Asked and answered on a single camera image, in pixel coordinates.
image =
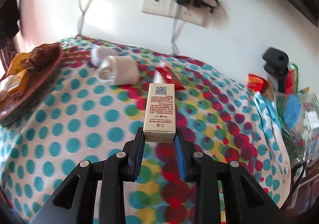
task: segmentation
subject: oval tray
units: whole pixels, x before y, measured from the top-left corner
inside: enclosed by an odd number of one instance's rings
[[[39,69],[30,74],[30,79],[24,95],[12,99],[10,95],[0,103],[0,124],[6,126],[14,123],[26,114],[50,89],[58,77],[62,67],[64,51],[59,44],[59,55],[56,61],[47,68]]]

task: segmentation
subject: red snack wrapper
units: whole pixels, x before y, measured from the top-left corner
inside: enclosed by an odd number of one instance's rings
[[[175,91],[184,89],[184,86],[169,66],[156,67],[155,70],[161,74],[167,84],[175,84]]]
[[[267,86],[267,81],[260,76],[248,74],[247,87],[255,92],[262,92]]]

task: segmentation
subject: small box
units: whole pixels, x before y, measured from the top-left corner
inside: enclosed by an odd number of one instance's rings
[[[18,98],[24,94],[27,84],[29,81],[29,72],[28,69],[24,69],[23,71],[17,73],[15,78],[10,85],[8,93],[10,94],[12,99]]]
[[[176,133],[174,84],[150,84],[143,131],[148,142],[173,142]]]

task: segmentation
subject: polka dot tablecloth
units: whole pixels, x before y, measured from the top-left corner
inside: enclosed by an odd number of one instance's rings
[[[97,162],[120,151],[143,126],[154,68],[165,60],[185,90],[176,92],[176,124],[185,139],[215,160],[238,160],[280,207],[289,193],[290,165],[275,115],[259,93],[212,66],[143,48],[79,36],[60,41],[64,67],[50,93],[10,126],[0,127],[1,186],[30,221],[83,159]],[[107,86],[88,63],[95,45],[138,61],[136,86]],[[172,144],[147,143],[141,174],[125,183],[128,224],[192,223],[195,186],[180,180]],[[220,185],[221,216],[225,221]],[[98,218],[98,195],[95,222]]]

